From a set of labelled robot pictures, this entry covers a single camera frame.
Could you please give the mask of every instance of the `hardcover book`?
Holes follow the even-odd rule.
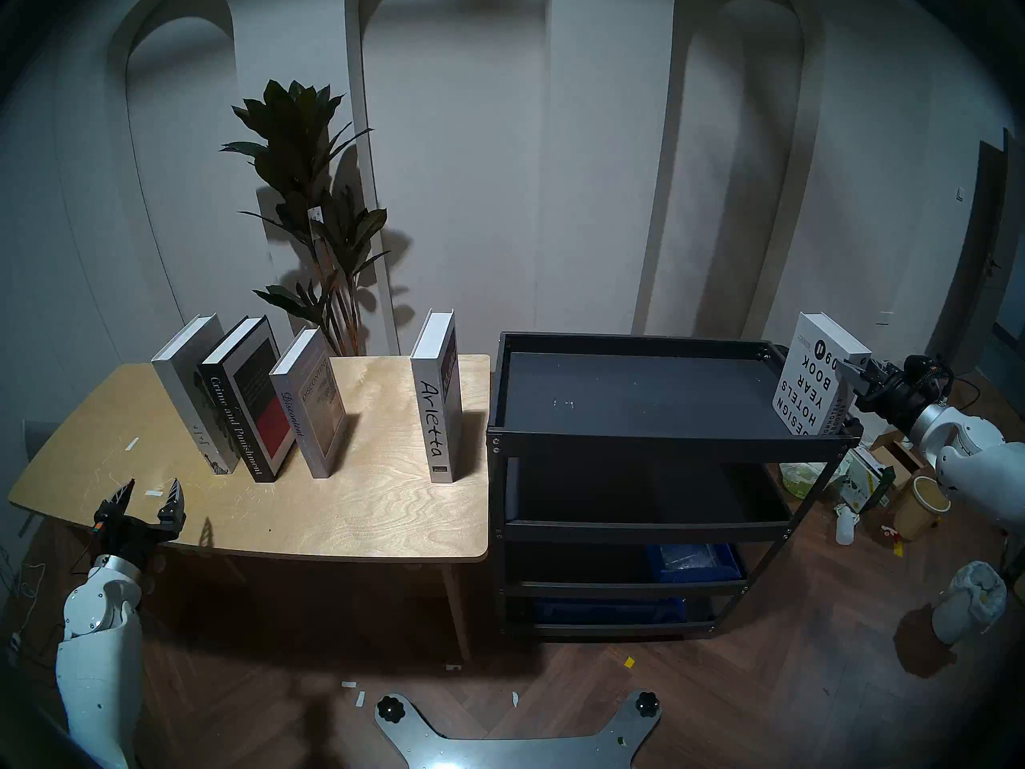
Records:
[[[793,435],[832,435],[854,401],[836,373],[838,361],[864,367],[871,351],[825,314],[802,314],[773,407]]]
[[[271,381],[314,479],[331,476],[345,433],[345,407],[331,370],[331,349],[319,328],[302,330]]]
[[[430,312],[410,355],[420,428],[432,482],[454,482],[462,399],[455,347],[455,315]]]
[[[196,448],[214,474],[231,474],[239,462],[224,414],[210,400],[199,373],[200,362],[223,337],[216,314],[195,317],[152,362]]]
[[[274,482],[295,442],[271,370],[278,346],[266,317],[242,320],[200,364],[200,374],[220,408],[242,460],[256,482]]]

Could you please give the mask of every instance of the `white book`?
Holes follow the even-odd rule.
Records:
[[[239,462],[224,416],[199,373],[200,362],[223,336],[216,314],[195,317],[153,358],[167,396],[214,474],[231,474]]]
[[[345,434],[345,407],[320,328],[305,328],[271,370],[271,381],[314,479],[334,470]]]
[[[836,373],[839,361],[864,367],[871,351],[825,314],[802,314],[783,365],[773,407],[794,435],[832,435],[854,401]]]
[[[454,482],[453,464],[458,455],[462,427],[455,315],[428,313],[409,359],[430,481]]]

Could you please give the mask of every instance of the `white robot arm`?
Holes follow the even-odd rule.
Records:
[[[159,525],[126,516],[135,481],[96,511],[93,537],[104,553],[88,580],[65,602],[65,638],[56,680],[72,739],[100,766],[133,769],[132,736],[142,705],[142,630],[136,609],[139,580],[153,549],[173,540],[184,524],[177,480]]]
[[[1007,443],[1000,431],[946,404],[953,374],[928,356],[912,355],[898,369],[869,361],[843,364],[858,408],[878,413],[904,433],[936,469],[952,501],[982,513],[1009,531],[1025,531],[1025,444]],[[939,379],[946,377],[941,389]]]

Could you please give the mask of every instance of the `potted plant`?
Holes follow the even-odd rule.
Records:
[[[251,158],[256,174],[282,197],[278,219],[251,211],[254,217],[291,234],[309,252],[317,272],[314,281],[295,284],[295,291],[271,285],[257,295],[292,316],[320,326],[339,355],[362,355],[363,325],[357,301],[360,273],[383,253],[368,257],[370,239],[384,226],[385,209],[356,210],[350,187],[332,187],[332,160],[357,137],[338,143],[352,121],[333,137],[327,126],[343,96],[331,97],[330,85],[321,90],[292,82],[285,90],[271,80],[263,100],[243,99],[233,107],[242,122],[265,140],[228,143],[220,150]]]

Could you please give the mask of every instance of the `wooden floor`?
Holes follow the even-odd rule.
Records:
[[[649,688],[663,716],[639,768],[928,765],[950,758],[963,723],[1001,691],[1025,614],[1009,601],[987,634],[943,648],[928,625],[930,603],[970,560],[995,565],[1001,535],[954,508],[899,558],[877,526],[866,518],[842,548],[831,512],[816,505],[711,640],[502,640],[487,569],[476,566],[475,661],[454,670],[437,570],[254,558],[229,566],[167,551],[144,599],[136,751],[147,769],[403,767],[372,716],[389,691],[447,736],[520,738],[594,732],[630,690]],[[47,523],[29,558],[48,569],[22,667],[57,716],[54,625],[81,580],[68,574],[80,553],[66,527]],[[8,608],[8,631],[25,603]],[[366,691],[366,706],[355,706],[358,690],[342,681]]]

